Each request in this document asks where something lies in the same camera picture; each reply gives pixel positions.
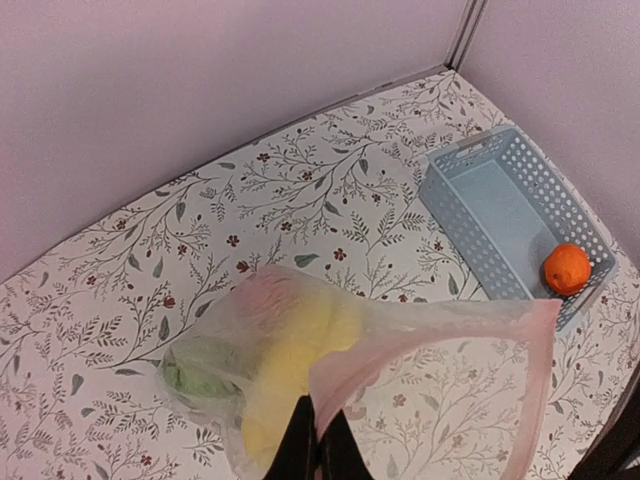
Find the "red apple toy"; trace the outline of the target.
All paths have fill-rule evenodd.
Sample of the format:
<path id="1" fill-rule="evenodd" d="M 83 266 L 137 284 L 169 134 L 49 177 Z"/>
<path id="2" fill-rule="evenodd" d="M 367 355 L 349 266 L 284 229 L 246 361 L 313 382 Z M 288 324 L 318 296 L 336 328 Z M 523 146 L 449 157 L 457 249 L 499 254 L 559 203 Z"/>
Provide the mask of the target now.
<path id="1" fill-rule="evenodd" d="M 296 286 L 291 278 L 252 275 L 235 290 L 239 312 L 247 318 L 270 318 L 286 311 L 295 300 Z"/>

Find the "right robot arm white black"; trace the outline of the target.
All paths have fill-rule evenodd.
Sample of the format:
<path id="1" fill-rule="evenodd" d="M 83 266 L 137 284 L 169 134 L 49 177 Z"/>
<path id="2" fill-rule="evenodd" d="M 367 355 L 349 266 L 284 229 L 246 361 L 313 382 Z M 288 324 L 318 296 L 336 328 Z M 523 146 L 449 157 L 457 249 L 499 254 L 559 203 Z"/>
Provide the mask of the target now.
<path id="1" fill-rule="evenodd" d="M 638 479 L 639 465 L 629 466 L 633 460 L 639 460 L 639 366 L 605 427 L 568 479 Z"/>

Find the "clear zip top bag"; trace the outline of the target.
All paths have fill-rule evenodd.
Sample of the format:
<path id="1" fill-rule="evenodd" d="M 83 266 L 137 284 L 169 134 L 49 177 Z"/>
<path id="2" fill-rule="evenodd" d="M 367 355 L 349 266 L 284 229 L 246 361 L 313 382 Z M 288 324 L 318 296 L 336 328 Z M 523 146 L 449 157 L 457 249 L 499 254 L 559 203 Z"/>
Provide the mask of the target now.
<path id="1" fill-rule="evenodd" d="M 288 277 L 295 300 L 274 317 L 247 318 L 234 290 L 252 275 Z M 263 479 L 244 450 L 246 397 L 280 316 L 305 294 L 353 301 L 363 314 L 360 338 L 309 370 L 317 469 L 322 436 L 342 410 L 374 479 L 521 479 L 532 461 L 550 385 L 557 300 L 389 303 L 347 292 L 285 267 L 264 267 L 217 302 L 201 306 L 176 340 L 215 337 L 255 356 L 255 373 L 233 410 L 193 410 L 158 376 L 174 408 L 216 427 L 232 470 Z"/>

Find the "orange toy fruit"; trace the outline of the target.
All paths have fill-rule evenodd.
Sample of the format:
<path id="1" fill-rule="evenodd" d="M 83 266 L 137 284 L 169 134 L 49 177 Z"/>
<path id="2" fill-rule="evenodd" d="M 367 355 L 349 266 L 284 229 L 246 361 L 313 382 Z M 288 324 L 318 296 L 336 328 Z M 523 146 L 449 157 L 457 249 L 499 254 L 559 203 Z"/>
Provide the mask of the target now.
<path id="1" fill-rule="evenodd" d="M 579 293 L 591 278 L 592 266 L 585 251 L 574 244 L 559 245 L 543 267 L 548 287 L 558 295 Z"/>

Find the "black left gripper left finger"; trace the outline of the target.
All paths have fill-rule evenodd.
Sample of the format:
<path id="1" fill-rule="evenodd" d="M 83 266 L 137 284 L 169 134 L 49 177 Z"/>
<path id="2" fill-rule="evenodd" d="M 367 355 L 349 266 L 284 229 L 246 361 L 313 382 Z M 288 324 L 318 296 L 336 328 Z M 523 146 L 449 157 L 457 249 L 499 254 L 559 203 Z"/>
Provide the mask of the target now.
<path id="1" fill-rule="evenodd" d="M 311 398 L 301 396 L 294 408 L 264 480 L 312 480 L 317 469 L 317 434 Z"/>

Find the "green watermelon toy ball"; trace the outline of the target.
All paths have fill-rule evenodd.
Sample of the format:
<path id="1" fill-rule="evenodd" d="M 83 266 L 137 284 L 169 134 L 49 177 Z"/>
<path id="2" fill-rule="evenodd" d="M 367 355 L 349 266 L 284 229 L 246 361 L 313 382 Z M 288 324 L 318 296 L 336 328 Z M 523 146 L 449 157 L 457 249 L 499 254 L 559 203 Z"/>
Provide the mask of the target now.
<path id="1" fill-rule="evenodd" d="M 160 371 L 168 391 L 193 410 L 233 411 L 243 400 L 242 387 L 255 373 L 255 356 L 209 336 L 173 342 Z"/>

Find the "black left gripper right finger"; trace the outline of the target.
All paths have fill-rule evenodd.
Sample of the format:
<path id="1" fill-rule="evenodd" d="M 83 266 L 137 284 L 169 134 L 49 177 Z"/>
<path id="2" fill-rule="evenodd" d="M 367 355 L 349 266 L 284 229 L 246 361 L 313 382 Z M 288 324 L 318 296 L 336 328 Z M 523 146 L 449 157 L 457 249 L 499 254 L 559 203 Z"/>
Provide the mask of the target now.
<path id="1" fill-rule="evenodd" d="M 323 480 L 373 480 L 361 456 L 346 416 L 340 410 L 329 424 L 320 444 Z"/>

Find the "yellow banana toy bunch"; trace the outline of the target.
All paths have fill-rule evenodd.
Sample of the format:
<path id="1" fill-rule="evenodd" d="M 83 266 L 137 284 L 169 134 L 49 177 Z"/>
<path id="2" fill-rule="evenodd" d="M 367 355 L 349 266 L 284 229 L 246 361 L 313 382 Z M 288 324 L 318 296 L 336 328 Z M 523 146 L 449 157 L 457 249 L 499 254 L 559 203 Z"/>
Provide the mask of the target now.
<path id="1" fill-rule="evenodd" d="M 362 317 L 355 302 L 328 293 L 305 294 L 280 316 L 242 414 L 244 450 L 257 466 L 273 462 L 298 399 L 309 393 L 311 366 L 350 349 L 361 336 Z"/>

